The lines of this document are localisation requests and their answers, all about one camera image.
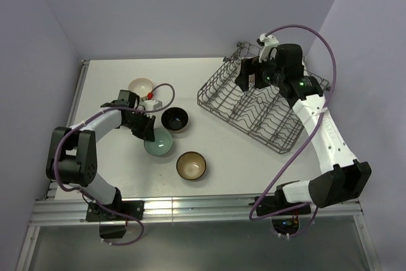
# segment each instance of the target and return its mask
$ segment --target white tabletop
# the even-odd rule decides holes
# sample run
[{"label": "white tabletop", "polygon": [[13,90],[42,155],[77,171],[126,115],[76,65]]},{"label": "white tabletop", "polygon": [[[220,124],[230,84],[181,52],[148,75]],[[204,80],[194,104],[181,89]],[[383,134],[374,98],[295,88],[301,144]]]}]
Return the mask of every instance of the white tabletop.
[{"label": "white tabletop", "polygon": [[[97,143],[98,173],[121,190],[123,197],[178,197],[196,195],[261,193],[286,163],[291,153],[279,155],[197,105],[197,91],[219,69],[221,58],[155,60],[92,60],[79,100],[75,123],[98,112],[100,105],[115,100],[136,78],[154,85],[171,83],[176,89],[173,106],[188,112],[188,129],[173,135],[174,147],[163,157],[153,157],[143,141],[126,128],[115,129]],[[169,88],[155,97],[165,105]],[[161,127],[160,115],[155,127]],[[304,131],[292,151],[307,137]],[[176,161],[187,151],[200,152],[207,161],[205,175],[197,181],[182,179]],[[277,185],[315,178],[320,174],[311,145],[296,159]],[[58,189],[55,199],[78,199],[80,195]]]}]

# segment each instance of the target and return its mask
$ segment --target beige bowl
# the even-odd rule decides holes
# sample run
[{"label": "beige bowl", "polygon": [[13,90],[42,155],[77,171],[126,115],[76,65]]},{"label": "beige bowl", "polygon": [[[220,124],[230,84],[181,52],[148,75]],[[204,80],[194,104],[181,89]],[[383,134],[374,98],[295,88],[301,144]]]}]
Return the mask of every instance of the beige bowl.
[{"label": "beige bowl", "polygon": [[206,172],[206,160],[198,152],[185,152],[176,162],[176,170],[183,179],[196,180]]}]

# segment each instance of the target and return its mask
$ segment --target green bowl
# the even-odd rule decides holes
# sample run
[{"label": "green bowl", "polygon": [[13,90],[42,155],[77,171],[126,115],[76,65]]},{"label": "green bowl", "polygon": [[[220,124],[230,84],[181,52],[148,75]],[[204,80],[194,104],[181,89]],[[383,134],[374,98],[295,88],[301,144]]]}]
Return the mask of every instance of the green bowl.
[{"label": "green bowl", "polygon": [[167,154],[173,146],[173,139],[170,132],[165,128],[155,128],[154,135],[154,142],[144,141],[145,150],[156,157]]}]

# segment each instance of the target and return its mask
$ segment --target wire rack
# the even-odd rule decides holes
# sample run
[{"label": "wire rack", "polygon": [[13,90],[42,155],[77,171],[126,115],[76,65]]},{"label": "wire rack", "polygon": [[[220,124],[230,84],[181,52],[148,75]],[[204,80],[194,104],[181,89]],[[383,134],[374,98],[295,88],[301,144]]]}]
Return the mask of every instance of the wire rack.
[{"label": "wire rack", "polygon": [[[289,152],[298,140],[303,125],[289,108],[278,89],[269,86],[254,88],[254,76],[249,90],[242,92],[234,84],[240,72],[241,60],[259,55],[260,48],[250,43],[238,43],[237,50],[224,58],[224,64],[197,93],[197,104],[251,138],[279,154]],[[315,74],[323,90],[329,82]]]}]

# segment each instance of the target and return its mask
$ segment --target dish rack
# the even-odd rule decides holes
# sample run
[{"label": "dish rack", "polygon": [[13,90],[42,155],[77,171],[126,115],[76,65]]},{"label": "dish rack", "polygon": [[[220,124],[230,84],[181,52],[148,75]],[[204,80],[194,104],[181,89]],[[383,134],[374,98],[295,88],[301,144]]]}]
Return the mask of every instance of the dish rack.
[{"label": "dish rack", "polygon": [[[260,50],[251,43],[238,43],[237,50],[224,58],[222,66],[198,91],[197,104],[270,149],[285,154],[303,130],[299,118],[274,86],[255,89],[254,76],[250,76],[246,92],[234,83],[241,60],[258,56]],[[327,80],[307,73],[316,77],[324,91],[329,90]]]}]

